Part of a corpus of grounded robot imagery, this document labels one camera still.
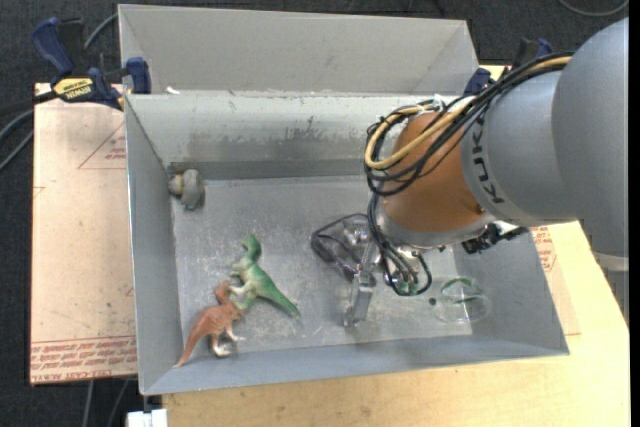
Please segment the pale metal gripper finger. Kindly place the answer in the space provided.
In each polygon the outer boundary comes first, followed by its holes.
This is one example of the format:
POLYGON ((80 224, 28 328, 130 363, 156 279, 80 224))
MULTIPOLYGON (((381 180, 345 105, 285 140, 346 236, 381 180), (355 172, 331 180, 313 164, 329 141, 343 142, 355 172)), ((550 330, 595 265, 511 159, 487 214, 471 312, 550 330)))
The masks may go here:
POLYGON ((374 290, 375 277, 370 272, 360 271, 355 275, 343 314, 345 328, 353 327, 367 318, 374 290))
POLYGON ((349 216, 342 222, 344 243, 350 248, 365 247, 369 243, 369 223, 366 216, 349 216))

